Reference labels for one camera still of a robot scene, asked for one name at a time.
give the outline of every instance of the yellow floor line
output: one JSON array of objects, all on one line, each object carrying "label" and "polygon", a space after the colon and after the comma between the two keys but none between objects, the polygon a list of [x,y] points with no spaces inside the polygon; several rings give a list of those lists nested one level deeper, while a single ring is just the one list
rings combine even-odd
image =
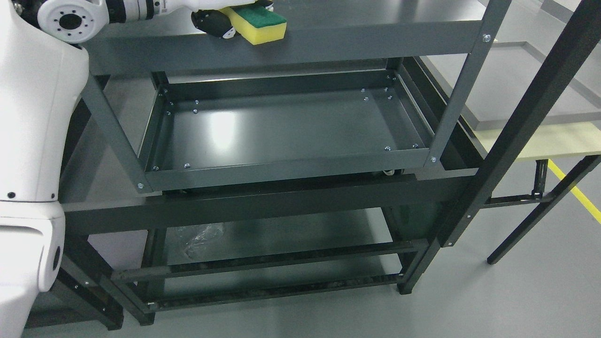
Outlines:
[{"label": "yellow floor line", "polygon": [[[561,169],[557,167],[557,165],[551,160],[549,160],[549,169],[551,169],[551,171],[553,171],[553,173],[560,180],[563,180],[563,178],[566,176],[566,174],[564,174],[563,171],[561,171]],[[595,217],[595,220],[601,224],[601,211],[599,211],[595,204],[593,204],[593,202],[591,202],[591,200],[589,200],[588,197],[586,197],[586,195],[584,195],[577,186],[572,188],[572,194],[574,194],[574,196],[576,196],[576,198],[580,201],[580,203],[582,203],[588,212]]]}]

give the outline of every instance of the vertical post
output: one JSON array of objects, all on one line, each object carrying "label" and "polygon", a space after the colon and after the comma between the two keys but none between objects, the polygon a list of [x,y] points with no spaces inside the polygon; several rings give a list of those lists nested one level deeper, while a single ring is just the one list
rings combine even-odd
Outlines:
[{"label": "vertical post", "polygon": [[511,250],[551,209],[564,198],[581,179],[601,162],[601,155],[586,156],[552,190],[553,199],[543,202],[520,223],[503,243],[488,257],[488,264],[496,264]]},{"label": "vertical post", "polygon": [[601,1],[583,0],[549,52],[471,183],[440,219],[441,246],[454,244],[601,38]]},{"label": "vertical post", "polygon": [[542,198],[545,193],[545,183],[547,181],[548,159],[536,160],[536,173],[534,174],[534,187],[531,196],[533,198]]},{"label": "vertical post", "polygon": [[105,136],[106,142],[111,146],[119,163],[129,176],[129,179],[138,188],[138,192],[152,192],[152,188],[138,161],[131,143],[127,139],[119,120],[115,116],[102,88],[96,78],[90,74],[88,83],[82,92],[85,104],[88,106],[94,121]]},{"label": "vertical post", "polygon": [[447,108],[436,128],[426,165],[433,165],[441,158],[510,4],[511,0],[490,0],[486,7],[474,47],[463,63]]}]

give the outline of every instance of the gray floor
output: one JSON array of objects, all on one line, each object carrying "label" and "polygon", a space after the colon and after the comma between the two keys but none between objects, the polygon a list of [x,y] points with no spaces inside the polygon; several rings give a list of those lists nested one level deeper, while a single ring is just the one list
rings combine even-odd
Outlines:
[{"label": "gray floor", "polygon": [[[128,136],[132,143],[141,137],[135,131],[128,131]],[[104,156],[113,156],[104,151]],[[555,160],[565,173],[577,161]],[[530,162],[514,164],[495,194],[529,192],[533,170]],[[106,192],[95,195],[97,198],[110,196],[111,184],[99,179],[90,182],[90,189]],[[549,172],[548,190],[556,182]],[[579,185],[597,207],[601,206],[600,182],[598,168]],[[601,224],[571,194],[497,265],[485,263],[532,208],[481,211],[460,241],[439,253],[411,295],[400,296],[393,286],[371,287],[158,313],[149,327],[140,327],[126,313],[118,331],[108,332],[97,322],[85,322],[26,330],[23,336],[598,337]],[[370,241],[389,240],[377,210],[355,217],[369,222],[370,229],[363,235]],[[130,233],[121,243],[141,242],[143,235]],[[115,243],[115,238],[94,240],[97,247],[103,247],[102,241]],[[139,263],[131,259],[139,256],[139,247],[119,246],[127,247],[129,253],[102,253],[114,267]],[[384,270],[391,264],[383,263]]]}]

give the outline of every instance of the metal bar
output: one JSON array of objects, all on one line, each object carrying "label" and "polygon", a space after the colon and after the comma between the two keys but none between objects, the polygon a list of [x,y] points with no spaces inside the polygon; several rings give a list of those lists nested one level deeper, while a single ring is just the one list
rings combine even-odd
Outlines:
[{"label": "metal bar", "polygon": [[402,295],[408,295],[413,291],[413,287],[417,284],[417,281],[421,277],[421,275],[426,271],[430,263],[438,253],[438,250],[441,249],[441,246],[438,245],[438,241],[434,240],[430,242],[430,245],[426,249],[426,252],[422,255],[419,263],[417,263],[414,271],[411,274],[406,274],[405,280],[403,283],[400,283],[398,286],[398,292]]},{"label": "metal bar", "polygon": [[185,309],[188,307],[228,304],[241,301],[266,300],[277,297],[307,295],[327,291],[357,289],[359,287],[395,284],[398,274],[379,275],[372,277],[353,278],[348,280],[326,281],[319,283],[301,284],[294,286],[273,287],[268,289],[252,289],[219,295],[200,295],[169,300],[157,300],[151,303],[152,311],[167,311]]},{"label": "metal bar", "polygon": [[456,191],[462,191],[470,178],[419,181],[412,175],[327,177],[225,186],[215,191],[200,189],[196,194],[192,191],[112,203],[67,203],[63,208],[67,232],[89,235],[145,230],[149,226],[161,229],[446,201],[454,198]]},{"label": "metal bar", "polygon": [[459,201],[441,219],[442,246],[455,243],[601,38],[601,1],[583,0]]},{"label": "metal bar", "polygon": [[548,159],[536,160],[536,174],[534,176],[534,187],[532,189],[532,197],[542,198],[545,193],[545,182],[547,181]]},{"label": "metal bar", "polygon": [[402,149],[324,158],[291,159],[262,164],[232,165],[147,173],[156,191],[302,179],[389,169],[421,167],[428,149]]},{"label": "metal bar", "polygon": [[90,320],[92,319],[83,317],[73,309],[56,309],[30,313],[25,328],[47,327]]},{"label": "metal bar", "polygon": [[543,194],[540,197],[533,197],[532,195],[514,195],[514,196],[503,196],[503,197],[491,197],[484,202],[482,209],[488,209],[491,207],[503,207],[503,206],[516,206],[524,204],[543,203],[551,201],[554,195]]},{"label": "metal bar", "polygon": [[[164,265],[165,262],[165,238],[167,229],[150,229],[146,237],[144,254],[142,255],[142,268]],[[145,300],[157,297],[165,287],[164,280],[139,281],[139,293],[145,296]]]},{"label": "metal bar", "polygon": [[137,286],[133,283],[114,283],[119,291],[125,296],[131,305],[136,307],[136,316],[141,317],[140,325],[152,325],[154,323],[154,314],[148,309],[148,304],[138,295]]},{"label": "metal bar", "polygon": [[65,236],[63,261],[66,260],[70,260],[73,263],[69,264],[69,266],[77,266],[86,273],[91,281],[95,282],[110,297],[114,298],[123,309],[131,313],[140,325],[151,325],[154,322],[154,315],[143,313],[111,281],[109,276],[112,274],[112,268],[90,243],[76,236]]},{"label": "metal bar", "polygon": [[90,109],[94,121],[105,136],[106,142],[117,156],[119,163],[123,166],[132,183],[138,186],[138,192],[152,192],[152,188],[146,180],[144,169],[139,163],[132,145],[129,143],[123,128],[121,128],[119,120],[115,116],[102,88],[92,75],[88,77],[88,83],[82,92],[82,98],[88,109]]},{"label": "metal bar", "polygon": [[275,266],[296,265],[305,263],[324,262],[353,258],[356,256],[368,257],[392,253],[405,253],[416,251],[418,248],[411,242],[389,242],[352,247],[331,248],[311,251],[298,251],[294,253],[270,254],[214,260],[211,262],[187,263],[168,266],[156,266],[135,270],[115,271],[113,281],[119,283],[157,280],[164,278],[185,277],[204,274],[217,274],[220,272],[243,271],[249,269],[273,268]]},{"label": "metal bar", "polygon": [[426,165],[432,165],[440,159],[510,4],[511,0],[489,1],[480,32],[473,37],[474,47],[465,59],[445,113],[436,129]]},{"label": "metal bar", "polygon": [[[405,58],[399,73],[424,114],[427,124],[436,129],[447,107],[447,95],[417,57]],[[447,170],[478,168],[483,161],[482,154],[468,136],[469,130],[463,127],[462,120],[463,117],[460,117],[460,125],[455,125],[450,142],[441,155],[442,165]]]},{"label": "metal bar", "polygon": [[50,292],[86,320],[99,321],[109,330],[118,330],[123,324],[123,308],[119,304],[111,298],[107,303],[100,300],[92,291],[80,286],[63,269],[59,270]]},{"label": "metal bar", "polygon": [[503,243],[486,259],[489,264],[496,264],[511,250],[553,207],[564,198],[581,179],[601,162],[601,155],[586,156],[568,175],[553,189],[555,198],[549,202],[540,203],[520,223],[520,225],[503,241]]},{"label": "metal bar", "polygon": [[169,84],[169,79],[165,72],[150,72],[150,76],[152,77],[152,84],[155,90],[160,89],[163,85]]}]

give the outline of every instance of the black metal leg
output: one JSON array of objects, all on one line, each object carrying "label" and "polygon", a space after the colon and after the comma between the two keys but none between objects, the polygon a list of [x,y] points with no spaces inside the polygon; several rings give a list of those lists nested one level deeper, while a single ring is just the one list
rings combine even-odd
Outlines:
[{"label": "black metal leg", "polygon": [[542,198],[545,193],[545,183],[547,181],[548,159],[536,160],[536,174],[534,176],[534,187],[532,189],[533,198]]},{"label": "black metal leg", "polygon": [[561,180],[553,189],[555,197],[549,202],[540,203],[534,210],[520,223],[520,225],[503,241],[503,243],[486,260],[489,264],[495,264],[505,256],[506,253],[524,237],[570,190],[591,170],[601,162],[601,155],[587,156]]},{"label": "black metal leg", "polygon": [[80,314],[84,320],[97,320],[109,330],[118,330],[123,324],[123,308],[115,300],[111,297],[101,300],[97,296],[97,290],[92,292],[91,289],[79,285],[63,269],[58,272],[50,292]]},{"label": "black metal leg", "polygon": [[601,2],[583,0],[567,23],[472,182],[441,218],[441,246],[453,245],[532,137],[601,38]]},{"label": "black metal leg", "polygon": [[112,268],[100,254],[87,241],[67,235],[65,237],[65,252],[63,262],[65,269],[69,269],[77,276],[84,276],[89,284],[98,286],[108,293],[124,309],[138,320],[140,325],[151,325],[154,322],[154,313],[146,314],[140,310],[119,288],[111,281]]}]

